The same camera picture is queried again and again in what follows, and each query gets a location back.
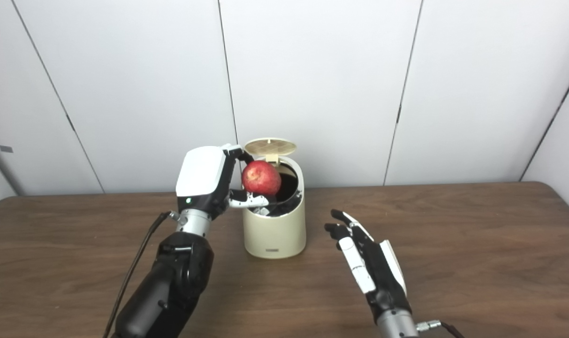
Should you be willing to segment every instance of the cable connector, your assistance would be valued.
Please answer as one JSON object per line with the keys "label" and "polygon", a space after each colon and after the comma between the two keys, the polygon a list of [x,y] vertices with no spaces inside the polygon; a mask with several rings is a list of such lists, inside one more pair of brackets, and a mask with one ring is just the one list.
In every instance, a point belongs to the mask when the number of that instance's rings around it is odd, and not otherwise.
{"label": "cable connector", "polygon": [[177,212],[175,212],[173,210],[170,211],[169,217],[172,220],[175,220],[176,222],[180,220],[180,214],[178,214]]}
{"label": "cable connector", "polygon": [[440,321],[421,322],[421,323],[416,324],[416,330],[418,332],[424,332],[424,331],[436,329],[437,327],[440,327],[440,326],[441,326]]}

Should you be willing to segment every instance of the trash can lid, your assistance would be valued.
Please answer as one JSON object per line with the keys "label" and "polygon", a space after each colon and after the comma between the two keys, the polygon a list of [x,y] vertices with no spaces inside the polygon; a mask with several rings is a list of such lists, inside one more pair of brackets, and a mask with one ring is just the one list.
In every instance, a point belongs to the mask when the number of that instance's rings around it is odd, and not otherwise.
{"label": "trash can lid", "polygon": [[296,149],[295,143],[276,137],[257,138],[245,144],[245,150],[257,156],[285,156]]}

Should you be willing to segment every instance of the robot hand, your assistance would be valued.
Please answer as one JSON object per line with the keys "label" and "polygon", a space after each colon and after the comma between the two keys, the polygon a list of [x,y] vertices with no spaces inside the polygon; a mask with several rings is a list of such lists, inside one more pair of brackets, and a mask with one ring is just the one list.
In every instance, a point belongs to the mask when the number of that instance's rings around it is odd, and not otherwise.
{"label": "robot hand", "polygon": [[259,207],[275,203],[275,197],[271,195],[230,190],[236,160],[250,163],[253,158],[240,145],[231,144],[189,151],[175,186],[178,212],[200,210],[215,220],[228,207]]}
{"label": "robot hand", "polygon": [[119,302],[149,237],[168,216],[177,230],[158,247],[151,271],[115,321],[113,338],[176,338],[192,315],[209,282],[213,250],[206,239],[209,225],[228,207],[260,207],[274,196],[230,190],[236,160],[250,163],[241,146],[200,147],[189,151],[176,184],[178,212],[166,212],[153,223],[126,275],[110,316],[107,337]]}
{"label": "robot hand", "polygon": [[374,242],[368,231],[346,212],[332,210],[331,215],[344,225],[326,224],[325,229],[338,241],[336,248],[345,255],[382,337],[417,338],[403,274],[389,241]]}

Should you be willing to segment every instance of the table surface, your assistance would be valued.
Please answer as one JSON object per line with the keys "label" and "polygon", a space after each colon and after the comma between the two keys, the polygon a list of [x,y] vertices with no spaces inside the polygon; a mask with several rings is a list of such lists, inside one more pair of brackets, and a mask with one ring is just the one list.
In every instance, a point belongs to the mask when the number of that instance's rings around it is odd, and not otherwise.
{"label": "table surface", "polygon": [[[296,257],[249,255],[240,210],[212,224],[211,281],[181,337],[378,338],[323,230],[336,208],[391,241],[417,322],[441,319],[466,338],[569,338],[569,207],[545,184],[320,188],[306,197],[307,247]],[[169,193],[1,201],[0,338],[100,337],[143,235],[173,208]],[[158,229],[126,296],[174,229],[169,220]]]}

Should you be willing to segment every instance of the black cable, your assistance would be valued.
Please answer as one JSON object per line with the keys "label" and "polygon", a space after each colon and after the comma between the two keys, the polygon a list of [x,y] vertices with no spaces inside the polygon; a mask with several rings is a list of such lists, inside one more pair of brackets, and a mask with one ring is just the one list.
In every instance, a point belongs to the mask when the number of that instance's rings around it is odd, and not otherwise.
{"label": "black cable", "polygon": [[447,329],[447,331],[449,331],[449,333],[451,333],[455,338],[464,338],[464,336],[459,331],[457,331],[453,325],[449,325],[443,322],[441,322],[440,325]]}
{"label": "black cable", "polygon": [[147,235],[145,235],[145,237],[143,239],[143,243],[140,245],[140,248],[138,249],[138,252],[136,253],[136,256],[134,257],[134,261],[132,262],[132,265],[130,265],[128,272],[126,272],[126,276],[124,277],[124,282],[122,282],[122,284],[121,284],[120,291],[117,293],[117,299],[115,300],[115,304],[113,305],[113,310],[111,310],[111,314],[109,316],[109,322],[107,323],[107,327],[105,327],[105,333],[103,334],[103,338],[107,338],[109,336],[109,332],[111,331],[111,327],[113,326],[113,321],[115,320],[115,315],[117,315],[117,310],[120,308],[121,299],[124,297],[124,293],[126,291],[126,286],[128,286],[128,282],[130,281],[130,277],[132,277],[132,272],[134,272],[134,268],[136,268],[136,265],[138,264],[140,257],[143,255],[144,249],[145,249],[145,247],[147,247],[147,243],[149,243],[149,239],[151,239],[151,235],[153,235],[153,233],[157,230],[159,225],[164,220],[166,220],[166,218],[168,218],[168,216],[170,216],[169,211],[160,214],[158,216],[158,218],[155,220],[155,222],[153,222],[153,224],[151,224],[151,227],[149,228]]}

